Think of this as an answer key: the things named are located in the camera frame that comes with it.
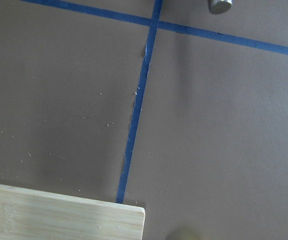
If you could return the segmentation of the metal scoop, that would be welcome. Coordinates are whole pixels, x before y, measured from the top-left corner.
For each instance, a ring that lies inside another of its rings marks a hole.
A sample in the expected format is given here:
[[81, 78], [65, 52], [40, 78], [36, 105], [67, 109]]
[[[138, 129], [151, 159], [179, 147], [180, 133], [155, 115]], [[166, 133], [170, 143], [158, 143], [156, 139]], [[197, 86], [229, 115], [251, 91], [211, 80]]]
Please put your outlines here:
[[232, 0], [208, 0], [209, 12], [213, 15], [223, 14], [229, 11], [233, 5]]

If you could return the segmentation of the wooden cutting board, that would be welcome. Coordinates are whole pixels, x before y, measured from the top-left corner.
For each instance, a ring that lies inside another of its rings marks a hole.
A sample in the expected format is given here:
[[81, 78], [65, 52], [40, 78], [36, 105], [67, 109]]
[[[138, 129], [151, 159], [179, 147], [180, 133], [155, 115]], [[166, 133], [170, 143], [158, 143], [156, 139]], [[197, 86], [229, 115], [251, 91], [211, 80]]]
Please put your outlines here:
[[142, 207], [0, 184], [0, 240], [140, 240]]

